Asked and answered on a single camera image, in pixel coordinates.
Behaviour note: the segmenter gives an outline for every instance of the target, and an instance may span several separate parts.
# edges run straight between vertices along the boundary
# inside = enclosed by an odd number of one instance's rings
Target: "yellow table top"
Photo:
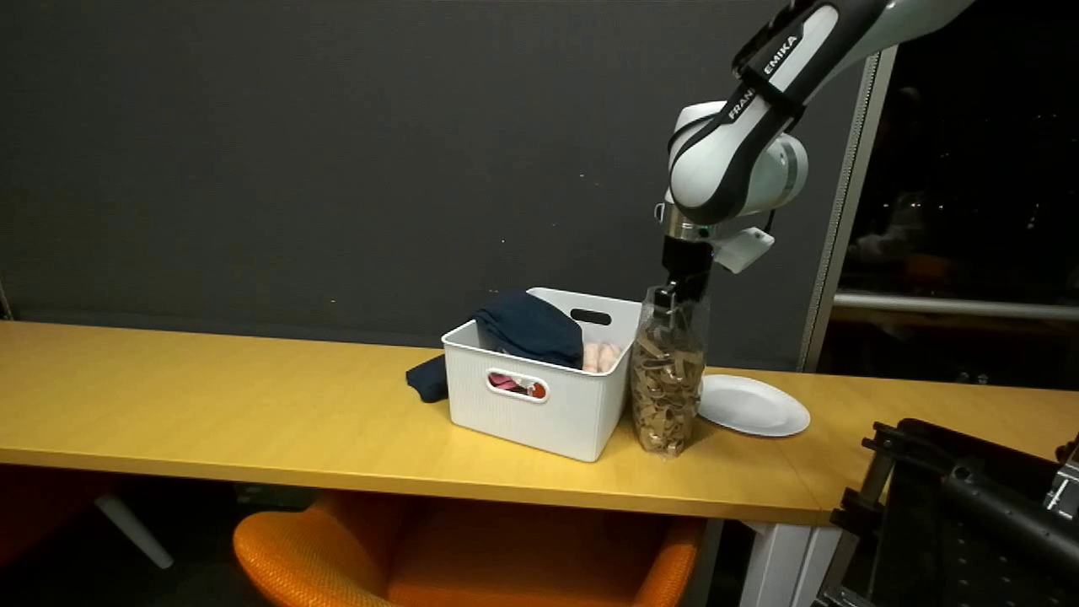
[[[1079,431],[1074,391],[727,371],[794,396],[811,424],[704,424],[647,456],[621,424],[572,462],[449,421],[405,371],[428,346],[0,324],[0,462],[546,507],[827,522],[861,487],[872,421],[922,418],[1042,460]]]

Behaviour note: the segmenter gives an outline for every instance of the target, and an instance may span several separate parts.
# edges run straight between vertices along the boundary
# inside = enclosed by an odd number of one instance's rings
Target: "white plastic basket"
[[[449,418],[486,435],[594,462],[625,410],[626,355],[640,302],[548,287],[531,287],[529,295],[572,317],[584,344],[613,344],[618,363],[594,374],[490,350],[474,319],[468,319],[442,333]]]

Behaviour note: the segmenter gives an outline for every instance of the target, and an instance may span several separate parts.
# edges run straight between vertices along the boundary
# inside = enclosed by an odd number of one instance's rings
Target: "white plate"
[[[701,418],[744,435],[798,435],[810,410],[793,396],[735,374],[704,374]]]

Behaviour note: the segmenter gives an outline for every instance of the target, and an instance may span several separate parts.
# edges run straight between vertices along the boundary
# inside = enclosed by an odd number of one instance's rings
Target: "dark gray wall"
[[[8,0],[0,279],[39,319],[405,344],[529,282],[640,298],[670,123],[772,2]],[[716,360],[794,360],[849,106],[716,279]]]

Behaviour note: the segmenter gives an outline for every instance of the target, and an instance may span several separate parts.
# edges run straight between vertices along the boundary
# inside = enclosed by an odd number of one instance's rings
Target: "glass jar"
[[[679,456],[693,437],[708,341],[708,299],[647,287],[630,350],[630,410],[644,453]]]

